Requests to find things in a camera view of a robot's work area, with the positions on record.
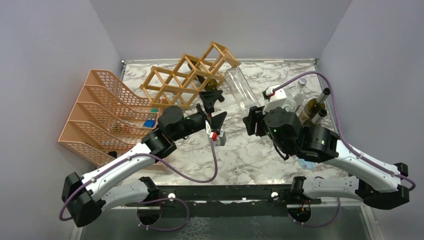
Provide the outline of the dark green wine bottle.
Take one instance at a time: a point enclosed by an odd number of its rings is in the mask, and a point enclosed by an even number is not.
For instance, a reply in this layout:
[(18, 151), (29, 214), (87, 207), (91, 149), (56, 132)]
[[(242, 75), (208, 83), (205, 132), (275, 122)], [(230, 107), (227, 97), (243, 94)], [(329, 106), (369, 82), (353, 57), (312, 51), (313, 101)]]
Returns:
[[(192, 70), (192, 67), (189, 63), (187, 63), (187, 66), (190, 70)], [(199, 69), (203, 72), (206, 72), (206, 69), (202, 65), (199, 66)], [(195, 79), (198, 80), (200, 84), (203, 84), (203, 82), (205, 81), (205, 77), (202, 75), (196, 75)], [(211, 78), (209, 82), (205, 85), (204, 91), (217, 91), (218, 90), (217, 84), (218, 84), (217, 81), (214, 78)], [(220, 103), (224, 102), (225, 101), (224, 96), (223, 95), (219, 96), (218, 101)]]

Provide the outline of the tall clear glass bottle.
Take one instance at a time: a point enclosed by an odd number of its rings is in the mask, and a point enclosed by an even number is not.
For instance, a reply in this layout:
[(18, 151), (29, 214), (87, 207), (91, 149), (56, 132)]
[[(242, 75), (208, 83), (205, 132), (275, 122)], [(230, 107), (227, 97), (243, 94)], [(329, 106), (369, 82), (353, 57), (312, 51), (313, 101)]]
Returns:
[(250, 108), (258, 107), (259, 102), (242, 70), (238, 66), (229, 68), (224, 74), (224, 79), (241, 110), (241, 115), (247, 117)]

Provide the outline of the wooden wine rack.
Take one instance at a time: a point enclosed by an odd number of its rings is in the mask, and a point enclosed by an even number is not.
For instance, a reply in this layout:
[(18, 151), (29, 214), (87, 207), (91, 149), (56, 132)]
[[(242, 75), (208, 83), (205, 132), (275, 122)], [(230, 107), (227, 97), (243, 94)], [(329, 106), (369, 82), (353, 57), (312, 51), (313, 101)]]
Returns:
[(216, 88), (224, 83), (220, 69), (225, 64), (238, 67), (241, 62), (226, 46), (211, 41), (201, 57), (184, 53), (172, 69), (151, 67), (139, 88), (154, 108), (176, 105), (187, 110), (211, 80)]

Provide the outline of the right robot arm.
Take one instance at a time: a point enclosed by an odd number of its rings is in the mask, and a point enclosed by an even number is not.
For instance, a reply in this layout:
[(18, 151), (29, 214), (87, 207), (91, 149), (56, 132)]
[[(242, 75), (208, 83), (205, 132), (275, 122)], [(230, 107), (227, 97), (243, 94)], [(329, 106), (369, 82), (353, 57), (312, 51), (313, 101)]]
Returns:
[(249, 136), (267, 136), (277, 149), (307, 162), (339, 168), (349, 176), (315, 179), (295, 177), (288, 190), (289, 199), (300, 204), (322, 197), (347, 198), (380, 210), (391, 210), (410, 201), (410, 190), (401, 184), (408, 176), (402, 162), (384, 163), (344, 144), (339, 135), (326, 127), (302, 126), (298, 116), (277, 107), (263, 113), (253, 106), (243, 123)]

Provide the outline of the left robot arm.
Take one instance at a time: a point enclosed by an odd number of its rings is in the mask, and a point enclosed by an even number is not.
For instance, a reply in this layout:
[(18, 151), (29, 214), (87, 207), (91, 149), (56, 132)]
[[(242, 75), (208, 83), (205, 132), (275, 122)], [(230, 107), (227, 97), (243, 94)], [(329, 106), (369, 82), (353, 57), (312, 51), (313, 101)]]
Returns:
[(167, 107), (158, 118), (156, 127), (129, 151), (91, 172), (69, 174), (62, 190), (60, 221), (67, 221), (64, 212), (68, 212), (69, 219), (77, 227), (84, 227), (95, 221), (103, 211), (117, 206), (159, 203), (159, 188), (151, 178), (142, 177), (126, 185), (122, 181), (145, 167), (163, 163), (165, 157), (176, 150), (176, 141), (199, 131), (205, 131), (212, 149), (225, 145), (222, 125), (227, 113), (214, 113), (214, 105), (223, 100), (222, 95), (222, 90), (202, 91), (202, 102), (197, 104), (196, 113), (189, 116), (184, 116), (182, 109), (176, 105)]

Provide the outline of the green wine bottle rear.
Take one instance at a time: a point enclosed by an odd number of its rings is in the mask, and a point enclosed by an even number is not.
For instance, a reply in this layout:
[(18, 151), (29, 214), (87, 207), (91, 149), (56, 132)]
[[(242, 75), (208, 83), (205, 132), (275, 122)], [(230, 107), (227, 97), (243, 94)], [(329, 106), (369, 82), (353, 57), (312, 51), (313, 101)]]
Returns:
[(320, 110), (326, 109), (325, 101), (327, 100), (330, 94), (331, 90), (326, 87), (318, 97), (312, 98), (306, 103), (306, 105), (303, 107), (302, 111), (299, 114), (299, 119), (302, 125), (309, 125), (313, 117)]

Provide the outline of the green wine bottle front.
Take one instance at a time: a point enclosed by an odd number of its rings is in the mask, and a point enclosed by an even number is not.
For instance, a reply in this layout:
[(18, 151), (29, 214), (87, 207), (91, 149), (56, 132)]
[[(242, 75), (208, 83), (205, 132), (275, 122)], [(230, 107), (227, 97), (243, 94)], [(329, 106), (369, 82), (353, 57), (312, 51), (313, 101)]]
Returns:
[(320, 125), (321, 121), (327, 116), (328, 111), (326, 109), (320, 109), (316, 115), (311, 118), (309, 122), (309, 126), (317, 126)]

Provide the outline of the clear bottle silver cap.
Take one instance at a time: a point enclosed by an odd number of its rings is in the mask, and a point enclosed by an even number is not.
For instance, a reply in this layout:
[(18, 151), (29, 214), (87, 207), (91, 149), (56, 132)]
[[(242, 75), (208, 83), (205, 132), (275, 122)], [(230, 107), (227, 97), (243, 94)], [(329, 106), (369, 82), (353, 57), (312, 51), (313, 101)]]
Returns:
[(305, 100), (305, 89), (308, 81), (300, 78), (297, 84), (290, 87), (286, 92), (286, 100), (282, 106), (287, 112), (296, 113)]

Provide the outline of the peach plastic file rack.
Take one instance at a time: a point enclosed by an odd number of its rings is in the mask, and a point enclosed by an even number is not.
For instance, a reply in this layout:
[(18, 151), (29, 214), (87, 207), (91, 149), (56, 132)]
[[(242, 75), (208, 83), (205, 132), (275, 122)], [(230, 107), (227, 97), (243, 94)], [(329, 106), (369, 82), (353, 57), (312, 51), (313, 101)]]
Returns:
[[(138, 144), (157, 125), (162, 108), (151, 107), (115, 74), (92, 69), (58, 139), (96, 167), (102, 167)], [(143, 127), (155, 120), (154, 128)]]

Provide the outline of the blue small object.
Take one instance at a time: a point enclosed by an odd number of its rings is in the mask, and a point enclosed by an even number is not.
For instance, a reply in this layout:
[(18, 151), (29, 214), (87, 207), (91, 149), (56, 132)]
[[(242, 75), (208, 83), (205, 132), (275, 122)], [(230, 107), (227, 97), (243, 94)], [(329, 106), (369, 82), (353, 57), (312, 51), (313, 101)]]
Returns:
[(156, 121), (152, 119), (148, 119), (144, 122), (142, 126), (146, 128), (154, 128), (156, 126)]

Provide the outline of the blue white packaged item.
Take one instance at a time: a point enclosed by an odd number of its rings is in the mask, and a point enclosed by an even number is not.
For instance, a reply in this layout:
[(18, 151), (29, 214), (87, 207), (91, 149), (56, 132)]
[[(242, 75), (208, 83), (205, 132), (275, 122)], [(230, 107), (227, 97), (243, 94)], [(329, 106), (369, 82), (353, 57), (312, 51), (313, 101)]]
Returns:
[(302, 158), (299, 158), (299, 159), (297, 160), (297, 162), (298, 162), (299, 166), (300, 166), (301, 168), (305, 169), (305, 170), (312, 170), (312, 169), (314, 169), (315, 167), (317, 167), (317, 166), (319, 166), (319, 165), (320, 165), (319, 163), (311, 162), (311, 161), (307, 161), (307, 160), (302, 159)]

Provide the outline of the peach desk organizer tray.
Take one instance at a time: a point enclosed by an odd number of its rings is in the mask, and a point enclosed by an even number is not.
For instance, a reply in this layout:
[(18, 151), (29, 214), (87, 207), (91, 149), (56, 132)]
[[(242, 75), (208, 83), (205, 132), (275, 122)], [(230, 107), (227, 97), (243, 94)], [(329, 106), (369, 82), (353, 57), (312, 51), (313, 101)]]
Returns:
[(164, 163), (151, 157), (146, 157), (143, 160), (143, 164), (144, 164), (143, 170), (165, 171), (167, 169), (167, 166)]

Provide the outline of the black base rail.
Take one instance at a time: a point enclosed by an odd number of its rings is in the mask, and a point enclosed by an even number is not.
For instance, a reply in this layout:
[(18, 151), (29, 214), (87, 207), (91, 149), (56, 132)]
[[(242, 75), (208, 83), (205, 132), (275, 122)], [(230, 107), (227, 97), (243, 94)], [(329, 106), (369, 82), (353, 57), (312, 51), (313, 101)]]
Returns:
[(131, 200), (125, 207), (138, 209), (143, 217), (220, 218), (220, 217), (286, 217), (288, 208), (307, 203), (292, 196), (290, 184), (262, 185), (160, 185), (160, 203), (143, 204)]

